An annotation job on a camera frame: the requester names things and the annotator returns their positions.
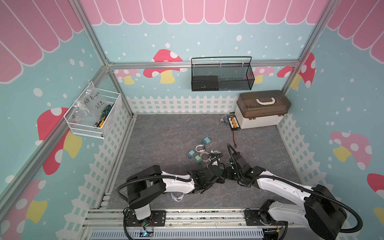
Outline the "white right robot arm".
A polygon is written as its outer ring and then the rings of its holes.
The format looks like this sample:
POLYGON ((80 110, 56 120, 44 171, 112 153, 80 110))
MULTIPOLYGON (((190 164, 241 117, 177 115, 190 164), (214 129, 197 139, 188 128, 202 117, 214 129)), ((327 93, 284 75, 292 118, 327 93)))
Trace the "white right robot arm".
POLYGON ((230 154, 230 176, 245 187, 270 191, 289 201, 283 204, 266 200, 260 207, 257 219, 264 225, 287 222, 310 228, 324 240, 334 240, 347 218, 343 207, 324 186, 303 186, 280 178, 261 167, 251 167, 239 152, 230 154))

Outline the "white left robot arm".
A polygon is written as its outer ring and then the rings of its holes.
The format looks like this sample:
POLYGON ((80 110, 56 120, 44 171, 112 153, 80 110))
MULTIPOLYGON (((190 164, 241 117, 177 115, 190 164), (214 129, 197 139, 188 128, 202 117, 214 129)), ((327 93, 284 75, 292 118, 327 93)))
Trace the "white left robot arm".
POLYGON ((211 165, 186 175, 174 175, 162 171, 159 165, 151 166, 126 179, 127 194, 122 198, 129 204, 139 221, 152 215, 150 203, 164 193, 203 193, 213 184, 225 182, 225 170, 221 165, 211 165))

